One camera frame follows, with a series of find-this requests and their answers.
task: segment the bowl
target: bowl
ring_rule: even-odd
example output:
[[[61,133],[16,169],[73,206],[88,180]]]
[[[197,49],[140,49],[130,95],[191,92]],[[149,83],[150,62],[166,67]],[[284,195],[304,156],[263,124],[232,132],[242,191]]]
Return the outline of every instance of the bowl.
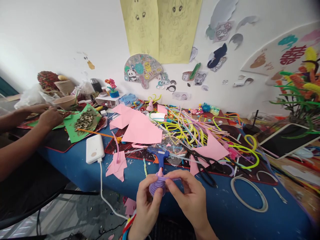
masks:
[[[61,107],[64,110],[70,110],[70,106],[73,104],[78,104],[78,100],[76,100],[76,96],[72,95],[72,96],[66,96],[66,97],[62,97],[59,98],[55,101],[53,101],[53,104],[58,105],[59,107]]]

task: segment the blue tablecloth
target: blue tablecloth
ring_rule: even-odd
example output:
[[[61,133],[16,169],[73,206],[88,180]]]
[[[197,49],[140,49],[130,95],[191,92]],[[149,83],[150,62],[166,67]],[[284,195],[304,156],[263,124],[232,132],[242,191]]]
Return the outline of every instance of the blue tablecloth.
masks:
[[[101,133],[111,135],[109,127]],[[111,138],[102,137],[104,147]],[[47,148],[40,148],[39,153],[56,169],[69,178],[82,191],[100,190],[100,166],[86,163],[86,139],[80,141],[66,153],[59,153]],[[112,156],[103,159],[103,174],[111,163]],[[127,158],[128,167],[124,169],[125,181],[121,182],[114,175],[103,177],[103,187],[136,199],[138,185],[145,178],[143,161]],[[148,173],[156,173],[157,164],[147,165]],[[165,165],[165,172],[176,167]],[[219,239],[312,239],[313,229],[307,215],[296,200],[279,184],[277,189],[288,201],[284,204],[274,191],[273,186],[254,183],[266,196],[269,209],[265,213],[254,212],[235,197],[230,186],[230,177],[213,175],[218,188],[211,188],[200,177],[197,179],[206,188],[207,213],[210,224]],[[176,184],[183,188],[180,181]],[[258,193],[247,183],[238,180],[235,187],[240,197],[255,208],[262,207]],[[181,209],[170,193],[163,197],[160,212],[171,216],[183,216]]]

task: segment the pinecone craft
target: pinecone craft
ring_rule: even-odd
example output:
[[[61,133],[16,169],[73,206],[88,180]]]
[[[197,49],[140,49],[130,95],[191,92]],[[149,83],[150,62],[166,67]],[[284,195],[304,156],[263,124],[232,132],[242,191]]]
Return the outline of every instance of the pinecone craft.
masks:
[[[54,82],[59,81],[58,75],[53,72],[50,72],[50,71],[39,72],[38,81],[42,89],[51,89],[51,90],[59,91],[57,86],[54,84]]]

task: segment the white power bank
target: white power bank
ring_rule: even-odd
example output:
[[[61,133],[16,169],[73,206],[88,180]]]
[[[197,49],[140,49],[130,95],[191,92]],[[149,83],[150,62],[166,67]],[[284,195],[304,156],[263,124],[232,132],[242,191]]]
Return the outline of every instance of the white power bank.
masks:
[[[96,162],[99,158],[104,157],[102,137],[96,134],[87,139],[86,162],[88,164]]]

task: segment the yellow paper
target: yellow paper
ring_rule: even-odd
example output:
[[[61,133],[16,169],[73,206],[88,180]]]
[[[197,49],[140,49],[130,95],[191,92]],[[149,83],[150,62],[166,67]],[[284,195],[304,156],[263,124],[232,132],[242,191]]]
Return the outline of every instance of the yellow paper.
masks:
[[[160,63],[189,63],[201,3],[158,0]]]
[[[144,53],[159,59],[157,0],[120,0],[130,55]]]

